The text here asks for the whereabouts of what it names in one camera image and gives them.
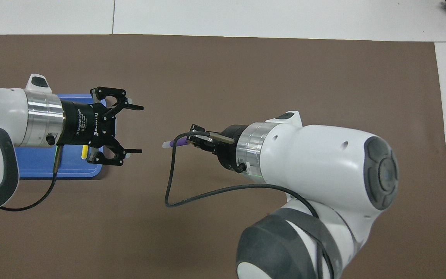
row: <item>purple marker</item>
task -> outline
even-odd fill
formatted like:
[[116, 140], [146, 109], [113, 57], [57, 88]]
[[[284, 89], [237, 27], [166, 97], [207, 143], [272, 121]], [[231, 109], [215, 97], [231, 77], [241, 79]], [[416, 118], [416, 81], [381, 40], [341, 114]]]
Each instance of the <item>purple marker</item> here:
[[[187, 137], [183, 137], [177, 141], [177, 146], [181, 145], [189, 145], [187, 142]], [[163, 148], [172, 148], [173, 147], [173, 141], [165, 141], [163, 143]]]

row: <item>purple object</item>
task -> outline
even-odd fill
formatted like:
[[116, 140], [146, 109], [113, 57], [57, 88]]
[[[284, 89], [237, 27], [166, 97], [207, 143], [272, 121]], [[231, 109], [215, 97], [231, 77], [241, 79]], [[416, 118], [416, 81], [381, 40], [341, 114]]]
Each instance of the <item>purple object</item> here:
[[[181, 146], [181, 145], [189, 145], [189, 143], [187, 142], [186, 136], [177, 141], [177, 146]], [[170, 141], [170, 146], [173, 147], [173, 141]]]

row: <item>brown mat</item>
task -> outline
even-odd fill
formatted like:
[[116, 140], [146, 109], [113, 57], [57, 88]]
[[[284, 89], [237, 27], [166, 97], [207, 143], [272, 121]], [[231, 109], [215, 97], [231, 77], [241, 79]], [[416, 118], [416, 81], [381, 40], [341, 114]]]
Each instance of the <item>brown mat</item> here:
[[[244, 228], [285, 203], [249, 189], [165, 208], [171, 153], [195, 123], [211, 131], [301, 112], [304, 125], [378, 134], [401, 172], [349, 278], [446, 278], [446, 149], [433, 43], [146, 35], [0, 35], [0, 87], [43, 74], [55, 93], [124, 88], [142, 112], [118, 116], [143, 148], [100, 180], [59, 181], [41, 205], [0, 210], [0, 278], [236, 278]], [[247, 183], [216, 157], [180, 148], [173, 201]], [[48, 181], [21, 181], [7, 204]]]

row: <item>robotiq logo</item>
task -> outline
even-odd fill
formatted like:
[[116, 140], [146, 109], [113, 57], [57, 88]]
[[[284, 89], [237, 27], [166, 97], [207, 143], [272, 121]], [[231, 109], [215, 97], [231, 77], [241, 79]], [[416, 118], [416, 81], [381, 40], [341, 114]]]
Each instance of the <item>robotiq logo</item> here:
[[99, 114], [96, 112], [96, 113], [94, 113], [94, 118], [96, 119], [96, 122], [95, 122], [95, 126], [94, 126], [94, 136], [99, 136], [99, 133], [98, 133], [98, 116], [99, 116]]

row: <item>blue tray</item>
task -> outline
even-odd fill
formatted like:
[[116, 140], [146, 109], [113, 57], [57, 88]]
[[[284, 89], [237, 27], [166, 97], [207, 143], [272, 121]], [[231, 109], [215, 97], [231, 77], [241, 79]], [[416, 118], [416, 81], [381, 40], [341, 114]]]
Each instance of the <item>blue tray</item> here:
[[[92, 103], [90, 94], [57, 94], [57, 96], [63, 100]], [[20, 178], [52, 178], [55, 151], [56, 147], [15, 148]], [[101, 171], [102, 165], [89, 164], [86, 160], [82, 160], [81, 155], [81, 145], [64, 145], [57, 178], [91, 178]]]

